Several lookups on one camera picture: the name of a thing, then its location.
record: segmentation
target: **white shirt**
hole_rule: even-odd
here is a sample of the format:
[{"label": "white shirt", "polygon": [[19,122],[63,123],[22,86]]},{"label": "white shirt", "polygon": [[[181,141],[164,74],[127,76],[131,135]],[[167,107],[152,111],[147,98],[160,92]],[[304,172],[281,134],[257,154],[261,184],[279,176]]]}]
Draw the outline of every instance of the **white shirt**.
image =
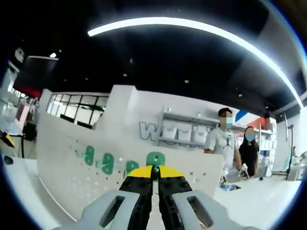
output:
[{"label": "white shirt", "polygon": [[223,132],[219,127],[213,129],[207,136],[205,150],[212,150],[213,154],[224,156],[224,168],[233,167],[235,150],[239,149],[236,136],[231,131]]}]

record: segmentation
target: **window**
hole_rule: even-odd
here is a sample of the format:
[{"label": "window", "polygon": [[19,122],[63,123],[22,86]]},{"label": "window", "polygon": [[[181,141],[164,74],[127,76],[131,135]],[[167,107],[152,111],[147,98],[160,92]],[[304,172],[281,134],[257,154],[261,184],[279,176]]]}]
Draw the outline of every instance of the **window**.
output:
[{"label": "window", "polygon": [[90,128],[103,114],[107,100],[107,97],[54,94],[50,98],[47,113]]}]

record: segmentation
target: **hole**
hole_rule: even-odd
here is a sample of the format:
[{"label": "hole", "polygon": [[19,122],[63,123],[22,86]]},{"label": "hole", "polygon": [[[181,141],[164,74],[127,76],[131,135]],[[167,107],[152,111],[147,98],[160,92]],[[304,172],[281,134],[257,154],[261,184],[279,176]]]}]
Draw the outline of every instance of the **hole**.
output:
[{"label": "hole", "polygon": [[197,197],[190,196],[187,198],[187,200],[189,204],[191,205],[191,207],[193,208],[200,223],[202,223],[206,228],[211,227],[213,224],[213,221],[210,218],[206,209],[201,205]]},{"label": "hole", "polygon": [[115,203],[112,206],[112,208],[110,209],[109,213],[106,216],[103,216],[101,218],[101,220],[99,221],[100,227],[105,228],[114,219],[114,216],[116,215],[116,213],[117,213],[119,207],[121,206],[121,204],[123,203],[124,199],[125,198],[123,196],[117,196],[115,198]]}]

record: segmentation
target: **man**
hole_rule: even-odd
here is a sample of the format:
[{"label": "man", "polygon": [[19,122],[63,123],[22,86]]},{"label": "man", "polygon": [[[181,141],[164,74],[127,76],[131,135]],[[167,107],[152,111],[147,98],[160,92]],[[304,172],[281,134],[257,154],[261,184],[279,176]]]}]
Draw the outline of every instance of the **man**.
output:
[{"label": "man", "polygon": [[232,111],[229,108],[223,108],[219,110],[218,115],[220,123],[208,134],[204,153],[223,155],[224,169],[231,169],[235,159],[236,168],[241,170],[239,144],[235,135],[229,130],[233,124]]}]

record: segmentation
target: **ceiling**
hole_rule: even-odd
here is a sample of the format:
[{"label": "ceiling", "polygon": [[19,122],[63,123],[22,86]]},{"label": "ceiling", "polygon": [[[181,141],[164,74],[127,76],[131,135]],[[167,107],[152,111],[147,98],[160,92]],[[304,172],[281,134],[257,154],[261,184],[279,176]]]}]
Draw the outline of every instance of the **ceiling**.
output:
[{"label": "ceiling", "polygon": [[306,91],[289,34],[258,0],[23,4],[15,10],[15,22],[7,25],[7,53],[12,55],[17,47],[26,55],[57,53],[47,86],[53,91],[109,92],[114,84],[133,84],[139,90],[199,98],[258,115],[294,100],[286,85],[254,55],[204,31],[147,25],[87,35],[97,26],[150,16],[191,19],[234,33],[270,56],[299,95]]}]

